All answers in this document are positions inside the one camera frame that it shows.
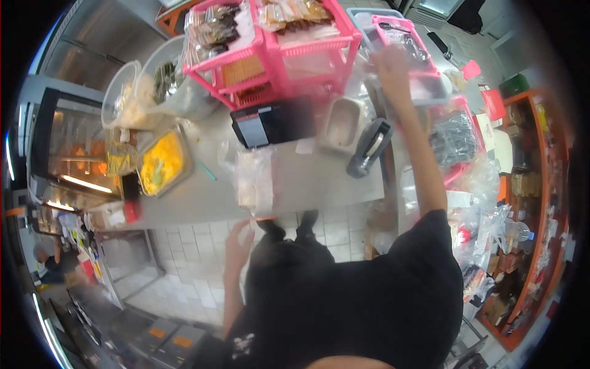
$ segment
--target hand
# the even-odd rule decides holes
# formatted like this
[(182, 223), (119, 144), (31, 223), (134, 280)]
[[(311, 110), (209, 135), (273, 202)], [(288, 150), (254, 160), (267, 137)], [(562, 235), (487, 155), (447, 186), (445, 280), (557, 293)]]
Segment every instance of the hand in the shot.
[(248, 232), (244, 242), (240, 244), (238, 236), (240, 231), (250, 221), (243, 220), (239, 221), (234, 225), (234, 228), (230, 231), (229, 236), (225, 240), (225, 275), (224, 278), (228, 279), (239, 279), (240, 272), (250, 256), (250, 248), (254, 242), (254, 231)]
[(371, 61), (377, 70), (383, 93), (394, 106), (395, 111), (403, 114), (408, 109), (413, 109), (404, 51), (390, 45), (377, 53), (372, 53)]

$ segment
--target orange label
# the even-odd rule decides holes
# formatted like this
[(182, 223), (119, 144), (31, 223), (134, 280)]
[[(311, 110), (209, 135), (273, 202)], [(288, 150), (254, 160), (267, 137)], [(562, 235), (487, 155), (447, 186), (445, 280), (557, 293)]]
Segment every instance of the orange label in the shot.
[(183, 337), (183, 336), (176, 336), (174, 338), (173, 342), (175, 345), (179, 345), (182, 347), (189, 347), (192, 343), (192, 341), (190, 339), (188, 339), (187, 337)]
[(161, 330), (160, 328), (152, 328), (149, 330), (149, 332), (158, 338), (164, 337), (164, 331)]

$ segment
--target black shoe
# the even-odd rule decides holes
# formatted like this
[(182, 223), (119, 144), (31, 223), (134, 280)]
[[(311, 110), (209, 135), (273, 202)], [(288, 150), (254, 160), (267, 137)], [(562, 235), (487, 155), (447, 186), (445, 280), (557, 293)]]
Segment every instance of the black shoe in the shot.
[(300, 228), (313, 228), (313, 225), (316, 224), (317, 217), (319, 216), (320, 212), (317, 210), (309, 210), (303, 213), (301, 217), (301, 222), (299, 223)]
[(256, 222), (260, 229), (265, 231), (267, 234), (271, 234), (276, 239), (283, 239), (287, 234), (284, 229), (278, 226), (277, 223), (274, 222), (272, 219), (268, 220), (259, 220)]

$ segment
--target plastic bottle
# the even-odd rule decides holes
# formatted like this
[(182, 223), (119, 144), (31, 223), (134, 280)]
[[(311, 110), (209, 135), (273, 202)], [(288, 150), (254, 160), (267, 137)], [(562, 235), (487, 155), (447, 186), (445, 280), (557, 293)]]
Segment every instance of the plastic bottle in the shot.
[(506, 238), (512, 237), (514, 241), (522, 242), (526, 240), (533, 240), (535, 238), (534, 232), (531, 232), (529, 226), (518, 221), (506, 220)]

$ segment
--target black pants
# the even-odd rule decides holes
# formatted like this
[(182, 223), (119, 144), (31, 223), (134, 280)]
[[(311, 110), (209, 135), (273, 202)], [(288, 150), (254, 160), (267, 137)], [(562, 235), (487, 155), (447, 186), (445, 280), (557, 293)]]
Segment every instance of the black pants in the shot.
[(311, 228), (299, 227), (295, 241), (285, 240), (284, 230), (267, 233), (255, 246), (246, 274), (246, 303), (268, 301), (276, 289), (296, 279), (313, 277), (326, 265), (334, 264), (328, 248), (316, 240)]

